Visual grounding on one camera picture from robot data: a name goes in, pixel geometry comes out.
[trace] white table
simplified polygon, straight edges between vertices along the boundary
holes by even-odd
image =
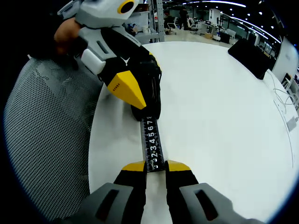
[[[198,42],[145,47],[163,71],[158,124],[165,160],[188,165],[199,182],[228,197],[245,218],[269,221],[298,175],[299,125],[290,133],[285,127],[285,120],[297,115],[295,108],[280,112],[270,74],[256,79],[227,48]],[[113,182],[128,163],[143,160],[139,122],[106,88],[89,147],[90,192]],[[142,223],[172,223],[164,173],[150,173],[147,180]]]

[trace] mesh chair back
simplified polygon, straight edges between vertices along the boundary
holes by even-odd
[[[14,172],[48,221],[77,212],[89,195],[88,147],[102,82],[79,63],[30,59],[4,110]]]

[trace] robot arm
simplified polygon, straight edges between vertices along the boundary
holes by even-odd
[[[62,224],[139,224],[146,204],[145,161],[126,165],[114,183],[106,183],[83,202]],[[183,163],[166,161],[167,204],[174,224],[263,224],[245,219],[232,202],[207,183],[196,180]]]
[[[162,73],[154,56],[121,26],[137,5],[136,0],[85,0],[75,18],[85,26],[79,32],[84,42],[82,62],[112,94],[132,105],[140,121],[160,117]]]

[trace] tape measure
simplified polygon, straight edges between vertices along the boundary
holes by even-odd
[[[147,171],[157,172],[165,170],[157,120],[152,117],[146,117],[140,123],[143,156],[145,157]]]

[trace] person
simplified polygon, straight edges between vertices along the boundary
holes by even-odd
[[[182,28],[182,24],[184,25],[184,30],[188,30],[188,24],[187,24],[187,15],[188,12],[186,11],[186,8],[183,7],[182,10],[179,12],[180,19],[179,19],[179,29]]]

